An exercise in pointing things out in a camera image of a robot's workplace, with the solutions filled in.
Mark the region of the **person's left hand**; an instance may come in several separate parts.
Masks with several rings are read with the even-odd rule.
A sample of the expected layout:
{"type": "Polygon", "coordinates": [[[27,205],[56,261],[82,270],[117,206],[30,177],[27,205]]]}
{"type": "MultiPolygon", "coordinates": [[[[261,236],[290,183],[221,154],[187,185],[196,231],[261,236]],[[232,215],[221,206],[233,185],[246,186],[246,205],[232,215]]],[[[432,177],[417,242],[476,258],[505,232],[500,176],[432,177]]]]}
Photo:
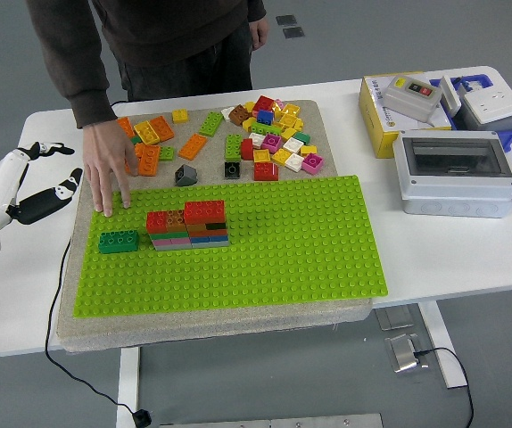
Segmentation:
{"type": "Polygon", "coordinates": [[[267,43],[269,32],[269,24],[267,18],[264,17],[257,21],[250,21],[249,29],[252,36],[252,50],[256,51],[267,43]]]}

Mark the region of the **person's right hand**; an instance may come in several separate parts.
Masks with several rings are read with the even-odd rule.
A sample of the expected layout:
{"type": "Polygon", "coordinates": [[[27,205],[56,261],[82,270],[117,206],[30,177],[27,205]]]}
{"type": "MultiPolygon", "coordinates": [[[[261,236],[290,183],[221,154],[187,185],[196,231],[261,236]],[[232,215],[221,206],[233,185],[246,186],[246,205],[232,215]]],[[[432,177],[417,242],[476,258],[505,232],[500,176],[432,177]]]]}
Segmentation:
{"type": "Polygon", "coordinates": [[[126,167],[135,175],[138,161],[133,144],[116,120],[83,127],[83,162],[97,212],[105,217],[113,213],[113,179],[119,186],[123,207],[130,206],[126,167]]]}

